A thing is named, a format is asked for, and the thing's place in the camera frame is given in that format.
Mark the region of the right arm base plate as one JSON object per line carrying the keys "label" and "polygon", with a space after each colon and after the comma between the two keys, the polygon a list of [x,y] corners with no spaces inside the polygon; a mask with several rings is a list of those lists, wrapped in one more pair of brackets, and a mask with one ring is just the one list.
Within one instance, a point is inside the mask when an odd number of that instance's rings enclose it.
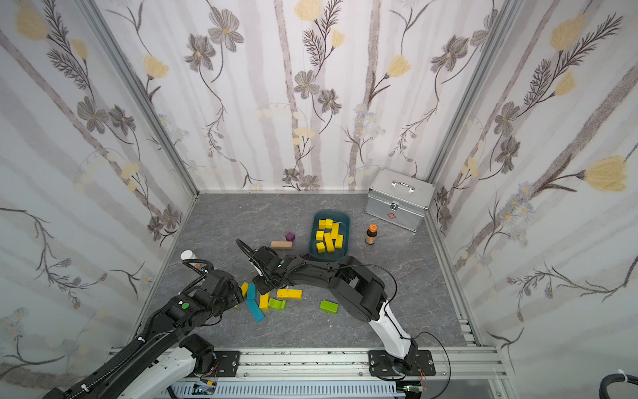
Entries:
{"label": "right arm base plate", "polygon": [[367,353],[369,372],[372,377],[433,377],[436,369],[431,352],[417,350],[407,359],[393,357],[385,350],[370,350]]}

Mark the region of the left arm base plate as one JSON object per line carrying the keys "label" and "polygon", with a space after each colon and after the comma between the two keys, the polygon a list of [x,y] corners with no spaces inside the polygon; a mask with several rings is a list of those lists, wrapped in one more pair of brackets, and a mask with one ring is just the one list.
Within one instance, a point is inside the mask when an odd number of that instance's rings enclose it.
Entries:
{"label": "left arm base plate", "polygon": [[202,378],[235,377],[240,362],[240,351],[215,351],[205,358]]}

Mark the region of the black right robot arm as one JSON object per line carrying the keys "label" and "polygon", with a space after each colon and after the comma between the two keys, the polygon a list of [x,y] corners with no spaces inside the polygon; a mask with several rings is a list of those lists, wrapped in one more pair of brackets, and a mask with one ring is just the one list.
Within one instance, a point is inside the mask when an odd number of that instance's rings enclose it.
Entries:
{"label": "black right robot arm", "polygon": [[435,375],[434,362],[426,359],[416,339],[403,329],[391,310],[395,295],[387,294],[384,281],[372,271],[374,264],[363,264],[352,256],[330,263],[301,256],[280,257],[269,247],[253,249],[241,239],[235,242],[256,269],[254,284],[261,294],[301,285],[326,289],[352,317],[369,324],[388,357],[386,361],[372,361],[371,369],[387,367],[382,376]]}

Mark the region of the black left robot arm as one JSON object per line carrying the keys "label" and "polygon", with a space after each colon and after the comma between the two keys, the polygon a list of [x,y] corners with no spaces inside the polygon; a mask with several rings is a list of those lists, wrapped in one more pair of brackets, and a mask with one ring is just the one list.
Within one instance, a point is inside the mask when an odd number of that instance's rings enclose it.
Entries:
{"label": "black left robot arm", "polygon": [[194,334],[222,319],[225,311],[244,301],[232,274],[208,261],[199,277],[155,311],[141,332],[95,372],[63,391],[53,388],[46,398],[152,398],[183,377],[202,377],[219,366],[214,346]]}

